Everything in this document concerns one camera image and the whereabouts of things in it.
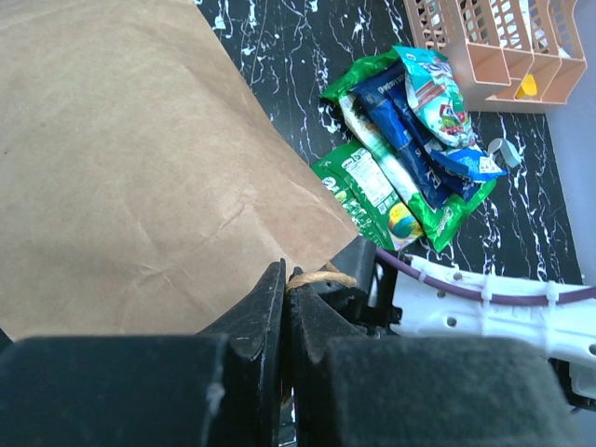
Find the white blue snack packet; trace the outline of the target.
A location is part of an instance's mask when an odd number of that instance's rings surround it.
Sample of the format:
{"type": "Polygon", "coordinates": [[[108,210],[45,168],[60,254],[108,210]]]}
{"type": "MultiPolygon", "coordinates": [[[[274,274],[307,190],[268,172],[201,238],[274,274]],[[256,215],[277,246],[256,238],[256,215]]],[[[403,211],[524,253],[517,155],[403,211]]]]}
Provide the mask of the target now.
{"type": "Polygon", "coordinates": [[[410,108],[407,100],[405,79],[403,76],[399,78],[399,82],[396,86],[388,91],[388,95],[395,106],[400,122],[409,131],[415,140],[416,147],[421,150],[423,158],[434,170],[441,182],[453,193],[460,196],[466,203],[470,202],[474,195],[479,191],[480,185],[453,175],[438,162],[431,159],[429,154],[430,150],[440,150],[440,142],[420,122],[410,108]]]}

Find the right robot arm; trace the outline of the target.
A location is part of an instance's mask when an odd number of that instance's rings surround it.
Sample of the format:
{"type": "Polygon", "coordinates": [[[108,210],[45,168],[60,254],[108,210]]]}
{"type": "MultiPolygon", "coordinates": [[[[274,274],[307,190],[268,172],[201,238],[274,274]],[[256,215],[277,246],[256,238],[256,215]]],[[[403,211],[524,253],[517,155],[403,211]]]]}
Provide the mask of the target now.
{"type": "Polygon", "coordinates": [[[515,339],[547,357],[569,404],[595,409],[595,289],[481,274],[398,254],[357,237],[334,257],[353,288],[325,281],[348,321],[405,337],[515,339]]]}

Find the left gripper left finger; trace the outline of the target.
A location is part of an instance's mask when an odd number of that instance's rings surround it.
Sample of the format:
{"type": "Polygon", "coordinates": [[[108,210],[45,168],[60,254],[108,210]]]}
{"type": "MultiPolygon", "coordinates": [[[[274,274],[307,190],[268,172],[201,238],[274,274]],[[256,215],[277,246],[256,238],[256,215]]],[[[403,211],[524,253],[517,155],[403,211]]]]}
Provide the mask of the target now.
{"type": "Polygon", "coordinates": [[[1,339],[5,446],[275,446],[286,265],[191,335],[1,339]]]}

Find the brown paper bag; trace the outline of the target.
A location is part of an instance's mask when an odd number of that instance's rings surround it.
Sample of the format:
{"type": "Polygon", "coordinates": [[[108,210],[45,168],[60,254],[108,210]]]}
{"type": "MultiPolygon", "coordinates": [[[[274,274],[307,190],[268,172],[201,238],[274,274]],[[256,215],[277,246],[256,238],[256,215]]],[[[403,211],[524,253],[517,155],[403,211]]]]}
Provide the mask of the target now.
{"type": "Polygon", "coordinates": [[[356,237],[189,1],[1,5],[1,326],[195,333],[356,237]]]}

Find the green snack packet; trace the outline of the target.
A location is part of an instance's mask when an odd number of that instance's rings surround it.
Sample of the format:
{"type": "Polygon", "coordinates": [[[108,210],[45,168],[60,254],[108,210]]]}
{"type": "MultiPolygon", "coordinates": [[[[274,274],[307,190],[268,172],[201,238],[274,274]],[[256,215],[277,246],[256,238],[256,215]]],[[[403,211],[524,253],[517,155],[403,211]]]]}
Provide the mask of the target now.
{"type": "Polygon", "coordinates": [[[335,148],[311,169],[343,206],[360,234],[382,249],[400,251],[424,234],[361,143],[352,141],[335,148]]]}

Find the green Chuba chips bag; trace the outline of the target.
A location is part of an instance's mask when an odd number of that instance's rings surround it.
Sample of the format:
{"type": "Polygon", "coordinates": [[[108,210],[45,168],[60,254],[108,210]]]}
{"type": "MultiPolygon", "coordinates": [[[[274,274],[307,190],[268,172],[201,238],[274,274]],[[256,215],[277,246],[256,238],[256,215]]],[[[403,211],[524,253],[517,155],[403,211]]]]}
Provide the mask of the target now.
{"type": "Polygon", "coordinates": [[[435,251],[442,251],[468,215],[493,192],[495,182],[478,183],[480,189],[468,203],[451,191],[451,196],[441,208],[433,209],[428,205],[388,141],[350,92],[358,82],[378,74],[395,61],[400,61],[395,50],[360,58],[324,90],[322,97],[339,107],[345,125],[354,136],[350,142],[361,143],[371,153],[401,201],[422,227],[422,237],[427,237],[435,251]]]}

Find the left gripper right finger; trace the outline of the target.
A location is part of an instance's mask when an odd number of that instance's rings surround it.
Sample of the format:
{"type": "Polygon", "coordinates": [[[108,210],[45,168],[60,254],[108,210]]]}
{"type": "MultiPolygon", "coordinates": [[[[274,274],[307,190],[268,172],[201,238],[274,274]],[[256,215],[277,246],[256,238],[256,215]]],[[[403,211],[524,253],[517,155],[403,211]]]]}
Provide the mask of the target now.
{"type": "Polygon", "coordinates": [[[579,446],[555,373],[507,338],[372,338],[295,269],[287,288],[301,446],[579,446]]]}

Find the blue sea salt vinegar bag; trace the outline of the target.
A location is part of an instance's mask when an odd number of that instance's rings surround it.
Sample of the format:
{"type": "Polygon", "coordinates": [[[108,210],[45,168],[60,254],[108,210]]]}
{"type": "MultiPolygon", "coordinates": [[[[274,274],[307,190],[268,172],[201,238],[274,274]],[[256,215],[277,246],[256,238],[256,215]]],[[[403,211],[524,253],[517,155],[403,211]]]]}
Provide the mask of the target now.
{"type": "Polygon", "coordinates": [[[388,141],[428,205],[433,209],[441,208],[451,196],[451,190],[430,167],[398,114],[395,99],[398,88],[404,86],[404,78],[401,61],[395,61],[378,74],[358,82],[350,92],[388,141]]]}

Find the small colourful snack packet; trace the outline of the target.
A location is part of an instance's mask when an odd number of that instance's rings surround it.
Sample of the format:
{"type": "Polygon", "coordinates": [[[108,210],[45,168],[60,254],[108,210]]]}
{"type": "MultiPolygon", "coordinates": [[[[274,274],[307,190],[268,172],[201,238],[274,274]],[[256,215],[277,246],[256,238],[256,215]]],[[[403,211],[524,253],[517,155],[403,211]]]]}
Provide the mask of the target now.
{"type": "Polygon", "coordinates": [[[448,58],[421,47],[393,49],[404,67],[408,104],[419,121],[447,147],[473,146],[471,117],[448,58]]]}

